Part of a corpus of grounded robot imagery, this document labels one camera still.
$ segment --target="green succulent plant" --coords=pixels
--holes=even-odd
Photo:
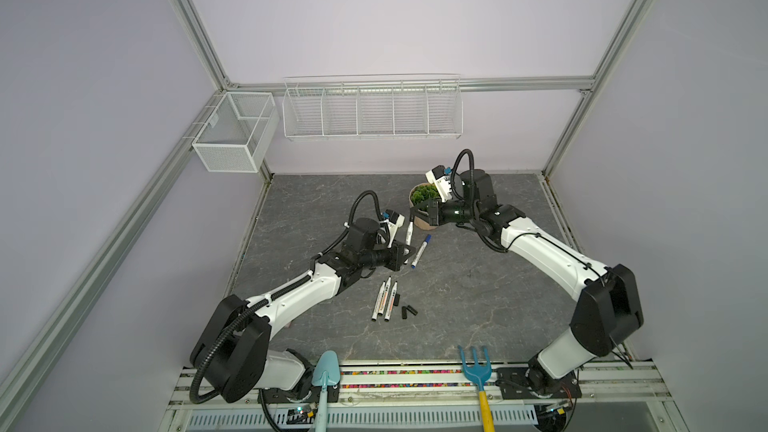
[[[415,206],[419,202],[425,201],[428,198],[439,198],[440,193],[437,192],[437,187],[435,187],[433,184],[427,184],[426,186],[418,186],[412,193],[411,193],[411,202],[413,202],[413,205]]]

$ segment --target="wire basket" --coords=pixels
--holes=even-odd
[[[373,76],[366,77],[366,82],[302,79],[303,83],[286,79],[283,123],[288,139],[424,139],[462,134],[457,76]]]
[[[280,122],[268,92],[226,92],[194,147],[211,172],[258,172]]]

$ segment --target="potted plant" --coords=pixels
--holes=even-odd
[[[410,202],[411,207],[428,198],[440,198],[440,192],[437,191],[437,187],[435,187],[434,184],[429,184],[427,182],[418,184],[416,187],[412,188],[410,194],[408,194],[408,201]],[[427,212],[419,210],[417,214],[415,214],[413,223],[418,228],[421,230],[433,230],[434,228],[437,228],[436,226],[430,226],[429,223],[420,218],[419,215],[426,217]]]

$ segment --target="blue marker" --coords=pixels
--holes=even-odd
[[[427,244],[429,244],[430,238],[432,238],[432,236],[427,235],[427,238],[425,238],[424,242],[422,242],[422,246],[418,249],[418,254],[416,254],[416,258],[414,258],[413,262],[411,262],[411,268],[416,268],[416,264],[418,263],[418,260],[422,257],[422,254],[424,253],[424,249],[427,248]]]

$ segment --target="yellow handle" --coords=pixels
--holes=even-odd
[[[482,414],[482,429],[485,432],[496,432],[493,427],[493,416],[491,415],[491,408],[488,406],[488,396],[485,395],[485,390],[480,392],[480,412]]]

